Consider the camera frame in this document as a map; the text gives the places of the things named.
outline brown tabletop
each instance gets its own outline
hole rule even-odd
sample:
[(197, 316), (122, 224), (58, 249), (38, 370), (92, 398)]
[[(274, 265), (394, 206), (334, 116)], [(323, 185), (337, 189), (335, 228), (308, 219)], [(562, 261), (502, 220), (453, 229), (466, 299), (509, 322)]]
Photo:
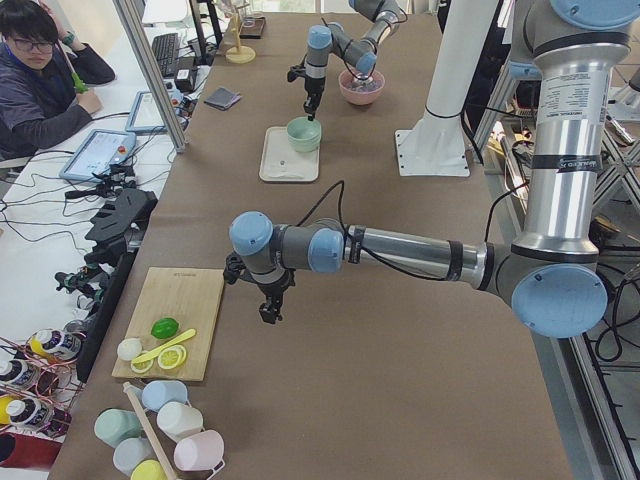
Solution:
[[(252, 63), (216, 58), (203, 96), (225, 86), (243, 98), (227, 112), (196, 110), (191, 143), (175, 160), (50, 479), (122, 478), (93, 422), (105, 408), (128, 408), (110, 373), (147, 269), (222, 268), (239, 213), (260, 210), (274, 223), (296, 223), (345, 179), (348, 223), (481, 241), (490, 204), (481, 168), (472, 165), (469, 178), (397, 172), (394, 132), (422, 116), (435, 65), (433, 17), (410, 17), (384, 43), (378, 68), (387, 85), (369, 107), (342, 99), (344, 67), (332, 57), (318, 112), (319, 179), (260, 181), (266, 129), (303, 114), (303, 82), (288, 84), (286, 72), (320, 18), (269, 15), (263, 38), (245, 41), (257, 52)], [(354, 37), (370, 25), (358, 15), (324, 18)], [(319, 216), (335, 212), (333, 196)], [(333, 275), (298, 271), (296, 281), (276, 326), (260, 321), (255, 286), (225, 290), (206, 379), (189, 387), (205, 425), (225, 440), (227, 466), (217, 478), (571, 477), (529, 331), (498, 298), (374, 265), (345, 265)]]

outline glasses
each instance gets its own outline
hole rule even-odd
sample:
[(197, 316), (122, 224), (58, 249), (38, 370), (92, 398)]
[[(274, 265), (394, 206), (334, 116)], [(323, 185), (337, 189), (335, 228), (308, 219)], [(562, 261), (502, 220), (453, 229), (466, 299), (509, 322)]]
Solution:
[(32, 42), (30, 40), (23, 40), (21, 38), (13, 38), (13, 42), (16, 44), (16, 48), (21, 52), (29, 53), (34, 48), (40, 53), (52, 53), (53, 43), (49, 42)]

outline bowl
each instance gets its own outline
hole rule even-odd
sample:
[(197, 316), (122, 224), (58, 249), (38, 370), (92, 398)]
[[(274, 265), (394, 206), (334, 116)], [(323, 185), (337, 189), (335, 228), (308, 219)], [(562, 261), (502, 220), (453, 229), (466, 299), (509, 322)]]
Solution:
[(343, 70), (338, 75), (338, 84), (340, 85), (340, 93), (344, 99), (353, 105), (369, 105), (376, 101), (382, 94), (384, 88), (384, 75), (374, 70), (371, 78), (375, 85), (374, 88), (363, 85), (354, 89), (354, 76), (349, 70)]
[(320, 145), (322, 125), (315, 119), (294, 118), (287, 124), (287, 137), (296, 152), (312, 152)]

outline white egg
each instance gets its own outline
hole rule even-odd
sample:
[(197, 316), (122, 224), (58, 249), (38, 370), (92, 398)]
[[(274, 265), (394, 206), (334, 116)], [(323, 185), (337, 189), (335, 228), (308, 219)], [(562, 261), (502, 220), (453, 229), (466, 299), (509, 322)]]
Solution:
[(118, 358), (130, 362), (142, 352), (142, 342), (139, 338), (125, 338), (118, 345)]

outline black hair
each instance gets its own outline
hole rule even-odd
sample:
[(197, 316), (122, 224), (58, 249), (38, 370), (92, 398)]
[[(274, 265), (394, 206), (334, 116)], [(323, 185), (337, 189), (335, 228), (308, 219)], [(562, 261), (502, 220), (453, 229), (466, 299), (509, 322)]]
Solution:
[(27, 40), (58, 41), (58, 29), (51, 16), (32, 0), (0, 2), (0, 32)]

